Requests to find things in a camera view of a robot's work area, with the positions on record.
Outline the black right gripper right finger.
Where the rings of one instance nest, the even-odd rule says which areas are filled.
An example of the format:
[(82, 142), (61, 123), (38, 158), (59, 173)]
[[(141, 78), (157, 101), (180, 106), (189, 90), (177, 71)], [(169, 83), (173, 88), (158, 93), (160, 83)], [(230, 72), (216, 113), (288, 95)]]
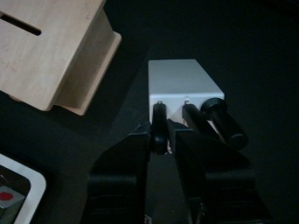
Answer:
[(168, 122), (190, 224), (272, 224), (248, 159), (224, 143)]

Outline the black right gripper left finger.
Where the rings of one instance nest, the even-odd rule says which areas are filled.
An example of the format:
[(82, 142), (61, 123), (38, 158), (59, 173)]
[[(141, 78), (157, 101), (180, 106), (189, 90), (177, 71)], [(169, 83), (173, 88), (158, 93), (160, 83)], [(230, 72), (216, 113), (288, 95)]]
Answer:
[(144, 224), (149, 130), (137, 127), (92, 165), (80, 224)]

